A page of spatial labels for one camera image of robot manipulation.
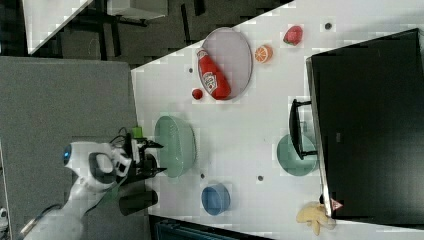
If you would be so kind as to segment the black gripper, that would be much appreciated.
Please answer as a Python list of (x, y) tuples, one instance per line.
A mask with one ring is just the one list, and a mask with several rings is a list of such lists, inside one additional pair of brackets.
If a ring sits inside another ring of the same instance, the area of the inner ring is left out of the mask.
[(167, 168), (157, 168), (157, 162), (152, 154), (146, 152), (148, 148), (163, 148), (164, 146), (147, 138), (136, 139), (130, 133), (125, 135), (124, 150), (131, 159), (127, 182), (136, 182), (153, 178)]

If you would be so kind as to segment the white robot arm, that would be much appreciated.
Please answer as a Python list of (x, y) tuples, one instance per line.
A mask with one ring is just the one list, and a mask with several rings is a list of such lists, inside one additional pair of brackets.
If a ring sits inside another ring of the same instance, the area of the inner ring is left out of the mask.
[(163, 146), (147, 138), (124, 136), (122, 144), (72, 142), (63, 153), (64, 166), (76, 175), (65, 204), (43, 210), (22, 228), (18, 240), (80, 240), (84, 216), (105, 197), (119, 197), (123, 215), (148, 208), (158, 201), (155, 191), (137, 193), (129, 187), (153, 178), (163, 169), (148, 148)]

